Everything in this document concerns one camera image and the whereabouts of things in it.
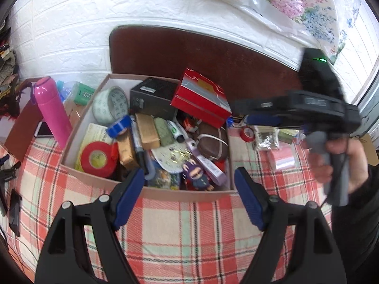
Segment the white brick wall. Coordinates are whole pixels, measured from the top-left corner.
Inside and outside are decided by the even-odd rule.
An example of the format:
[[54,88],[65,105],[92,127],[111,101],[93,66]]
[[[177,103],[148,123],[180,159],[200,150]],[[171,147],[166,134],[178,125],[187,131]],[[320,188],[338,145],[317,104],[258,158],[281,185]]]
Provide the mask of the white brick wall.
[[[11,42],[22,78],[97,86],[110,72],[109,34],[122,24],[177,27],[240,43],[297,69],[301,46],[219,0],[17,0]],[[348,101],[379,54],[379,23],[364,3],[335,70]]]

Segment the white smartphone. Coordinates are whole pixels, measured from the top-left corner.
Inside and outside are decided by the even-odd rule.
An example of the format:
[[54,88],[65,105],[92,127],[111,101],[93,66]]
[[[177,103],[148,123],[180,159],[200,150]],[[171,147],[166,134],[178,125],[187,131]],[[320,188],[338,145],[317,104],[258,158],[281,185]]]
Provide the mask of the white smartphone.
[[39,122],[36,131],[34,133],[36,138],[52,138],[53,134],[45,121]]

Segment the red and white checkered cloth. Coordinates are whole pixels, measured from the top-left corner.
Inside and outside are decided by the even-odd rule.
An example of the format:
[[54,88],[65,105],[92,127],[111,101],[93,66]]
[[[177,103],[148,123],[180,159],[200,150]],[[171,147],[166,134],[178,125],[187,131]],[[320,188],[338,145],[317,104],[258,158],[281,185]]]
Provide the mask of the red and white checkered cloth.
[[[296,169],[274,174],[267,155],[254,152],[235,134],[230,135],[233,167],[245,166],[256,182],[270,194],[288,202],[323,201],[306,161],[306,151],[296,151]],[[0,148],[0,156],[5,155]],[[53,139],[32,142],[18,178],[6,186],[8,203],[12,189],[21,194],[21,237],[8,237],[10,247],[30,269],[36,269],[47,231],[63,201],[75,205],[94,201],[102,189],[82,184],[59,167],[61,150]],[[327,218],[330,209],[325,208]],[[1,225],[10,236],[8,218]],[[176,203],[139,199],[117,236],[140,283],[238,283],[259,244],[261,233],[253,226],[238,194],[212,203]],[[294,231],[287,238],[275,278],[283,277],[289,262]],[[86,229],[95,275],[105,278],[96,252],[92,230]]]

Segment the pink tape roll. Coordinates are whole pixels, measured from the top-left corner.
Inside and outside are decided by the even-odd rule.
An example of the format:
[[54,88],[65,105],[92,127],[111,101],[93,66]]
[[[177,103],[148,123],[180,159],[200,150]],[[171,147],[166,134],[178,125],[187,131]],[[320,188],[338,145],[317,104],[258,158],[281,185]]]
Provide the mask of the pink tape roll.
[[284,142],[279,142],[278,150],[268,151],[268,159],[273,171],[282,171],[295,166],[291,145]]

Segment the floral plastic sheet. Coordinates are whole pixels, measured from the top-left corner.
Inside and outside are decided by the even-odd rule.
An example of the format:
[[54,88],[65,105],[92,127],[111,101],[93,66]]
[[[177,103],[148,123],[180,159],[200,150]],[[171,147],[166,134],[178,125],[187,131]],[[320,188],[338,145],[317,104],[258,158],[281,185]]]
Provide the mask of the floral plastic sheet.
[[224,0],[304,46],[322,49],[332,64],[354,27],[360,0]]

